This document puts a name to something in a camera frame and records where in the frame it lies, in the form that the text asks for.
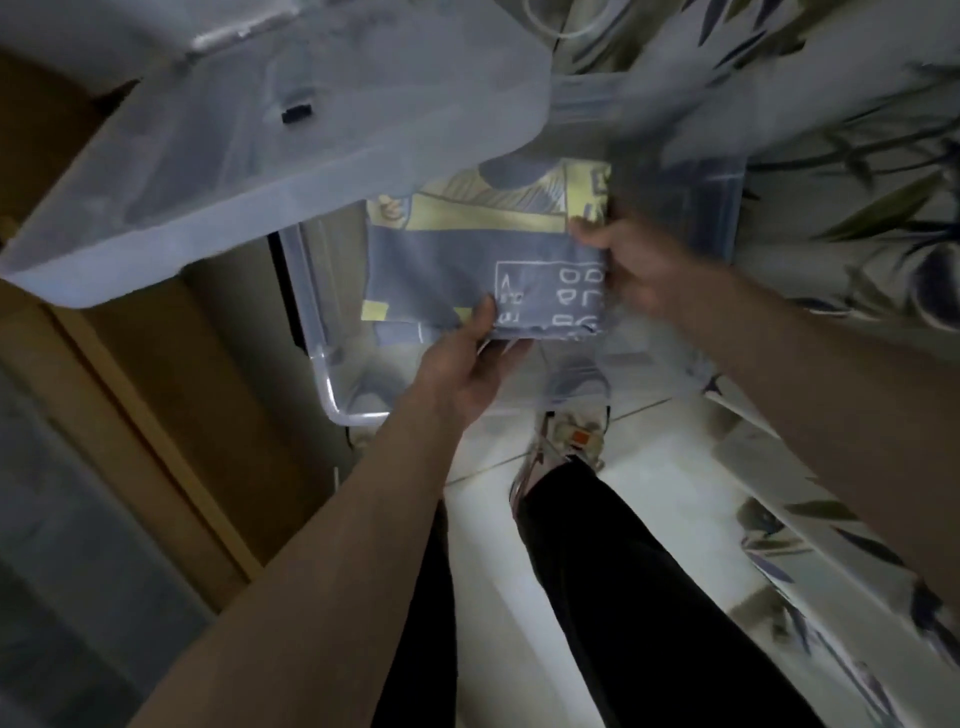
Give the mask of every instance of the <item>clear plastic storage box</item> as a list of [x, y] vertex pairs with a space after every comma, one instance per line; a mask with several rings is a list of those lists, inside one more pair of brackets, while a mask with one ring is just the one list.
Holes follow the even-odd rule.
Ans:
[[[705, 255], [730, 259], [745, 160], [709, 159], [660, 169], [661, 136], [616, 139], [615, 75], [557, 79], [550, 120], [524, 151], [607, 158], [612, 194], [627, 199]], [[300, 326], [324, 410], [340, 425], [372, 425], [413, 380], [428, 344], [378, 346], [360, 320], [367, 274], [359, 202], [280, 232]], [[490, 412], [551, 408], [575, 398], [609, 401], [703, 387], [704, 357], [670, 326], [615, 308], [607, 331], [580, 341], [539, 341]]]
[[148, 75], [0, 255], [85, 307], [496, 157], [546, 121], [550, 52], [494, 0], [346, 0]]

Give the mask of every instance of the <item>wooden cabinet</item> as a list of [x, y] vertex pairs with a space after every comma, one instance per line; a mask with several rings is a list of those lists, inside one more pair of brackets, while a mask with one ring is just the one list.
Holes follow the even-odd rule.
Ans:
[[[100, 121], [80, 89], [0, 55], [0, 240]], [[320, 505], [178, 279], [87, 310], [0, 283], [0, 366], [215, 609]]]

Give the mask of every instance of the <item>person's right hand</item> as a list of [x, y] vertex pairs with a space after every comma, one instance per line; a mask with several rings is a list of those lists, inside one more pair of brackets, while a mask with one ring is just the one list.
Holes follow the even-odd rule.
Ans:
[[653, 223], [632, 217], [609, 225], [570, 220], [570, 234], [592, 248], [609, 250], [608, 279], [624, 301], [644, 313], [669, 318], [669, 309], [699, 261], [677, 238]]

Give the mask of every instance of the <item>plastic box lid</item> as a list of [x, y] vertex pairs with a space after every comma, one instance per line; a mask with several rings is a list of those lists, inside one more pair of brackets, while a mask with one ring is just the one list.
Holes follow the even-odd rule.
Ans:
[[148, 76], [0, 255], [84, 307], [543, 127], [550, 52], [493, 0], [350, 0]]

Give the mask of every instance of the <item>white cable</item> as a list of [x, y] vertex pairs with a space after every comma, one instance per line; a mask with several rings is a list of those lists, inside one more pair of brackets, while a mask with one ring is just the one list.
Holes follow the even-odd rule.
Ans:
[[534, 27], [541, 33], [545, 33], [550, 37], [556, 38], [557, 40], [570, 40], [575, 37], [585, 36], [588, 33], [595, 31], [600, 23], [607, 19], [607, 11], [612, 5], [613, 0], [607, 0], [607, 4], [603, 7], [603, 10], [598, 12], [585, 28], [581, 28], [579, 31], [571, 31], [570, 33], [560, 33], [555, 31], [553, 28], [540, 20], [537, 17], [537, 14], [534, 13], [533, 8], [530, 7], [530, 0], [523, 0], [523, 12], [526, 14], [527, 19], [533, 23]]

